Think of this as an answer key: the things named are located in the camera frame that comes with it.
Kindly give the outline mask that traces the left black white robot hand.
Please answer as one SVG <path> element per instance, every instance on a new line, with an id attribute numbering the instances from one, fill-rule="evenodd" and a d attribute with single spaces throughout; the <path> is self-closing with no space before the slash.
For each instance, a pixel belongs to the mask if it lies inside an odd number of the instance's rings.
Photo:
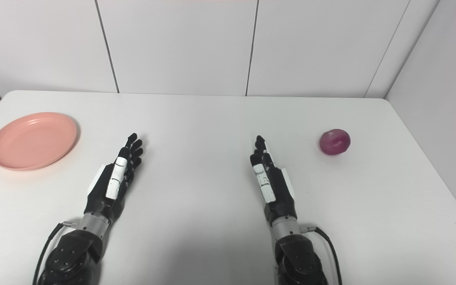
<path id="1" fill-rule="evenodd" d="M 142 163 L 143 153 L 143 141 L 132 133 L 114 162 L 100 167 L 90 186 L 84 214 L 100 214 L 109 222 L 121 216 L 125 195 Z"/>

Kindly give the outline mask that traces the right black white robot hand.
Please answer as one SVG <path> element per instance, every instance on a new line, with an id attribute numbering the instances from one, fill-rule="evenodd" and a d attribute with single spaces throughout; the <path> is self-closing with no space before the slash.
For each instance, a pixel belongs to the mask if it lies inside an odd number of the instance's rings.
<path id="1" fill-rule="evenodd" d="M 250 155 L 252 169 L 264 197 L 264 214 L 270 226 L 280 219 L 297 218 L 295 200 L 290 191 L 284 169 L 274 164 L 271 153 L 268 151 L 265 139 L 257 135 L 255 150 Z"/>

